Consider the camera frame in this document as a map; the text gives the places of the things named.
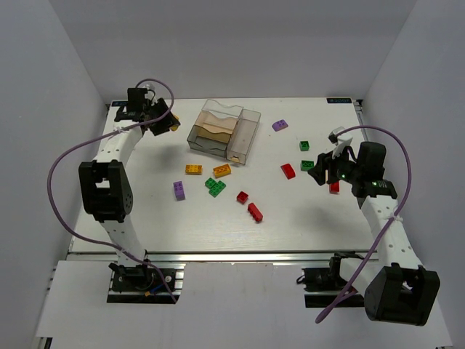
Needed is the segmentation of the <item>yellow 2x4 lego brick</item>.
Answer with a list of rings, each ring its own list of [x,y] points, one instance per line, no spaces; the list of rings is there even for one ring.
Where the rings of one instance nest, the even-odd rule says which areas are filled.
[[[201,175],[203,173],[203,166],[200,164],[187,164],[185,166],[186,175]]]

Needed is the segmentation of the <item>yellow upside-down lego brick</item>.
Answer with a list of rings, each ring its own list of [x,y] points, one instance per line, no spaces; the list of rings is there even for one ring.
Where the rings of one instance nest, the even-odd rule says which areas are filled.
[[[223,164],[213,168],[213,174],[215,178],[224,177],[231,174],[231,168],[229,164]]]

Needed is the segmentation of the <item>yellow rounded lego brick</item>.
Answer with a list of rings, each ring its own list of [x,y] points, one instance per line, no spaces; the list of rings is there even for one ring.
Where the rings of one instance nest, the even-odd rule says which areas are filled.
[[[176,116],[175,114],[173,115],[173,118],[175,119],[175,122],[173,123],[173,125],[170,127],[170,130],[175,132],[178,130],[179,126],[180,126],[180,122],[179,122],[179,117]]]

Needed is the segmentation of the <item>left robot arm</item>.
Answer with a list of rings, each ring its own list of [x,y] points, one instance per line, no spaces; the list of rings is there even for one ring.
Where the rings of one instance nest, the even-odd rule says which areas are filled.
[[[135,145],[146,132],[158,136],[174,131],[179,119],[166,101],[148,86],[127,89],[127,102],[118,107],[114,135],[103,143],[92,161],[78,168],[84,210],[101,224],[117,246],[118,264],[135,268],[146,259],[146,250],[135,233],[130,213],[134,198],[125,166]]]

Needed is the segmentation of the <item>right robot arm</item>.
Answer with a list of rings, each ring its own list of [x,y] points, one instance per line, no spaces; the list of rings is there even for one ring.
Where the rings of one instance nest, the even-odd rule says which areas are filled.
[[[355,160],[345,146],[338,156],[321,153],[308,173],[318,185],[344,181],[368,222],[378,264],[365,266],[352,283],[363,296],[372,321],[423,326],[440,288],[436,272],[427,270],[416,256],[400,216],[394,185],[383,178],[386,148],[380,143],[360,144]]]

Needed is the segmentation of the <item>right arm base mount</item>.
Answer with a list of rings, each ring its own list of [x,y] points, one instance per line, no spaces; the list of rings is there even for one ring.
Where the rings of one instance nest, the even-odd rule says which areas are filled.
[[[324,268],[304,268],[296,284],[304,286],[305,308],[325,308],[336,298],[347,283],[340,275],[343,259],[362,260],[356,252],[335,252]]]

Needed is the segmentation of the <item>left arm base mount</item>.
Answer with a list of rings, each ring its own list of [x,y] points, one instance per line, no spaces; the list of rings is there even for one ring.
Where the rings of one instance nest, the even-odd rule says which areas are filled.
[[[109,264],[112,270],[107,303],[115,304],[174,304],[176,300],[177,270],[162,268],[161,275],[146,265],[125,267]]]

